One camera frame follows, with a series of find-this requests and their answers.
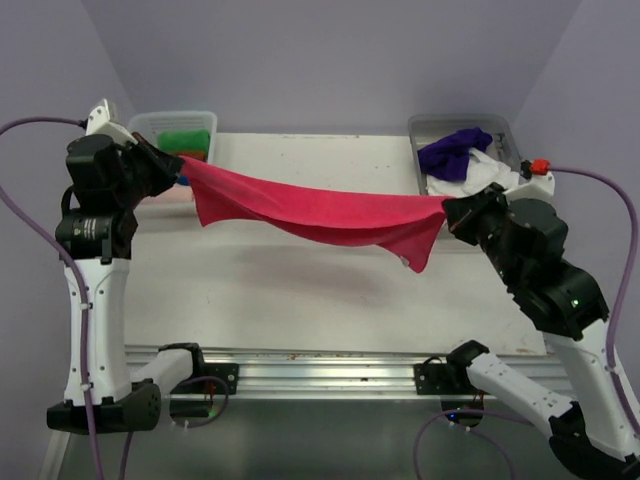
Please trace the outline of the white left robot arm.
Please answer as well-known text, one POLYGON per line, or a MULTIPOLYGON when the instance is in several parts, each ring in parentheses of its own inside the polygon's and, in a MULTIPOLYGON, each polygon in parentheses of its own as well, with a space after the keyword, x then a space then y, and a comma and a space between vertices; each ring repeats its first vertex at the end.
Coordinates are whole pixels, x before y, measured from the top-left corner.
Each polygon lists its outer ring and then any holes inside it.
POLYGON ((80 435, 150 431, 162 397, 180 386, 201 390, 208 369, 196 343, 161 347, 133 374, 124 345, 124 300, 138 227, 136 207, 174 186, 184 162, 139 133, 116 141, 86 135, 67 147, 72 184, 61 201, 61 246, 71 304, 71 361, 60 403, 47 410, 53 430, 80 435))

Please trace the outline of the pink red towel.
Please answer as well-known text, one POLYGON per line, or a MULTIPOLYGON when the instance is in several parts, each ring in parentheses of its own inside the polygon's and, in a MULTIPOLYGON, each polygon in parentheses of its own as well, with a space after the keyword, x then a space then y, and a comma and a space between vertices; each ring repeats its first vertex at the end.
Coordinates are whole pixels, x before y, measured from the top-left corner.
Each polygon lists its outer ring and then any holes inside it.
POLYGON ((380 247, 416 273, 445 222, 443 197, 341 192, 262 180, 184 157, 203 226, 259 221, 314 242, 380 247))

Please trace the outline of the orange rolled towel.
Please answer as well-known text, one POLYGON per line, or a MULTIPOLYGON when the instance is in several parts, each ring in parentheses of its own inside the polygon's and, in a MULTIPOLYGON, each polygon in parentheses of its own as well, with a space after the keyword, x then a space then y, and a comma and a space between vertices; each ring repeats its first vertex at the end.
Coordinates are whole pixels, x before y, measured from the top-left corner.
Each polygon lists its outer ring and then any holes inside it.
POLYGON ((182 150, 182 151, 176 152, 176 155, 181 157, 195 156, 200 158, 206 157, 206 159, 208 158, 208 153, 200 150, 182 150))

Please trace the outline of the green rolled towel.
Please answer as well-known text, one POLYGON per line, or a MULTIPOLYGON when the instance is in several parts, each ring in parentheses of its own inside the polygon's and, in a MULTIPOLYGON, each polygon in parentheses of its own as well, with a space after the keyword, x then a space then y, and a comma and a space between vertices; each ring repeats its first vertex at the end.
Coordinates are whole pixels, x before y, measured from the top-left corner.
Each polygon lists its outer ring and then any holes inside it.
POLYGON ((157 147, 166 152, 207 152, 210 140, 210 133, 206 129, 167 130, 157 135, 157 147))

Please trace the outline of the purple towel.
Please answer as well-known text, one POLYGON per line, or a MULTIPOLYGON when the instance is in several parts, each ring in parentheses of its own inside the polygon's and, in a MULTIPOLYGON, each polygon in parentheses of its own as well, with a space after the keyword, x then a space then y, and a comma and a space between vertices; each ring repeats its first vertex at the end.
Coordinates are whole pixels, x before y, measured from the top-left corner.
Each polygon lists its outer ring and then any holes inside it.
POLYGON ((417 151, 422 174, 447 182, 464 182, 470 162, 470 150, 485 153, 493 142, 479 127, 461 129, 417 151))

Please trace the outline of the white towel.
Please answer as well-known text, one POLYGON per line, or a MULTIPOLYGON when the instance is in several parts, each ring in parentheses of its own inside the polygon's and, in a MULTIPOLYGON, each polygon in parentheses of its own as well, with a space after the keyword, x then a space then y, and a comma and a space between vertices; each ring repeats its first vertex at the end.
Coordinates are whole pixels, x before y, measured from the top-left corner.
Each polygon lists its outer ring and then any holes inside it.
POLYGON ((498 183, 506 190, 520 183, 520 174, 508 165, 499 162, 486 153, 471 148, 469 150, 467 176, 463 182, 451 182, 426 176, 426 190, 429 195, 466 197, 479 193, 491 183, 498 183))

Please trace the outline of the light pink rolled towel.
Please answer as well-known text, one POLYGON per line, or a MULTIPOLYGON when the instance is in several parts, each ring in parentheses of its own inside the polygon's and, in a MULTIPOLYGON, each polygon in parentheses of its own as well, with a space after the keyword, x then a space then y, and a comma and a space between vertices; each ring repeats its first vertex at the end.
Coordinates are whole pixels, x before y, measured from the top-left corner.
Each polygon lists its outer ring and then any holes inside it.
POLYGON ((147 203, 151 204, 181 204, 190 203, 193 200, 194 195, 191 187, 180 184, 175 184, 161 194, 145 199, 147 203))

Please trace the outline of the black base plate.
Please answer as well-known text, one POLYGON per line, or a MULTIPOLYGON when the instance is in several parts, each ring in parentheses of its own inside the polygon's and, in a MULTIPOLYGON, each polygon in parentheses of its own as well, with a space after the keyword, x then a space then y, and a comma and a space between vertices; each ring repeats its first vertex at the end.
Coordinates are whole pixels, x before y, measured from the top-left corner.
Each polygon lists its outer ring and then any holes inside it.
POLYGON ((205 363, 202 368, 187 380, 181 381, 172 394, 202 394, 202 395, 235 395, 240 366, 237 363, 216 362, 205 363))
POLYGON ((431 356, 413 365, 413 379, 418 395, 473 395, 473 387, 463 367, 431 356))

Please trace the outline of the clear plastic bin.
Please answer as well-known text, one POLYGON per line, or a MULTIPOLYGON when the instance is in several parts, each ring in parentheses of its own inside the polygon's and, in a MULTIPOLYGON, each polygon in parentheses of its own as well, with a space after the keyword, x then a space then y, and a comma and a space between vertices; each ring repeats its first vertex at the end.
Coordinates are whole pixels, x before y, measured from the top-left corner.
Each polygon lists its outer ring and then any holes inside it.
POLYGON ((479 127, 493 138, 493 142, 485 153, 493 159, 505 163, 520 174, 522 159, 509 124, 501 116, 495 114, 416 115, 408 120, 408 134, 413 160, 416 164, 418 191, 421 195, 429 194, 426 190, 427 175, 422 174, 420 171, 417 151, 458 130, 473 127, 479 127))

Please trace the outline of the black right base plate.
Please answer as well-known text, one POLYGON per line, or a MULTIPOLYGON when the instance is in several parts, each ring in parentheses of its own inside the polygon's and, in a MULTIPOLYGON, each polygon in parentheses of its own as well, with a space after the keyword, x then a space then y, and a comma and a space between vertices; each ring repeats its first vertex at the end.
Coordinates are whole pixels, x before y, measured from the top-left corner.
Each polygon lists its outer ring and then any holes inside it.
POLYGON ((418 395, 473 395, 473 387, 463 367, 431 356, 413 365, 413 379, 418 395))

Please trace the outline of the aluminium mounting rail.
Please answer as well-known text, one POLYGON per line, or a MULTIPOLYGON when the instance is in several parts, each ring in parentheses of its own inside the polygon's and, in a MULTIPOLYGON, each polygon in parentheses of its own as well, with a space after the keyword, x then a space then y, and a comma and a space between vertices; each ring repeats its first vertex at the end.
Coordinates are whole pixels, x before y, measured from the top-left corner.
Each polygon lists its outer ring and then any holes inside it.
POLYGON ((408 400, 413 367, 430 353, 205 348, 209 363, 236 363, 240 399, 408 400))

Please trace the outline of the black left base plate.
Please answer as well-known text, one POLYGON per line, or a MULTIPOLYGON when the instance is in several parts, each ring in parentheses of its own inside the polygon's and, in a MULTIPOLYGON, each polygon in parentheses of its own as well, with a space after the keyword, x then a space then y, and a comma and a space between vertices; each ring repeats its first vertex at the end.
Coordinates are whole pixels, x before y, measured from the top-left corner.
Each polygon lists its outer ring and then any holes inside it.
POLYGON ((202 394, 202 395, 235 395, 240 366, 237 363, 216 362, 205 363, 202 368, 187 380, 181 381, 172 394, 202 394))

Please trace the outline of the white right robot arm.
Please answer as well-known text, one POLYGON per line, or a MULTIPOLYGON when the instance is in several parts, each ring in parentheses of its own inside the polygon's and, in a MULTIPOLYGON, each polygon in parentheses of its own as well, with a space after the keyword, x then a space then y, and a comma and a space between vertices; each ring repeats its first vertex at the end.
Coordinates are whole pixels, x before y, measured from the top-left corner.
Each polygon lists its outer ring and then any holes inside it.
POLYGON ((551 204, 510 200, 493 183, 443 203, 450 233, 479 246, 520 311, 562 364, 560 395, 518 373, 477 341, 446 357, 451 389, 486 392, 535 426, 557 460, 581 479, 639 476, 639 402, 607 339, 613 325, 596 280, 564 259, 567 224, 551 204))

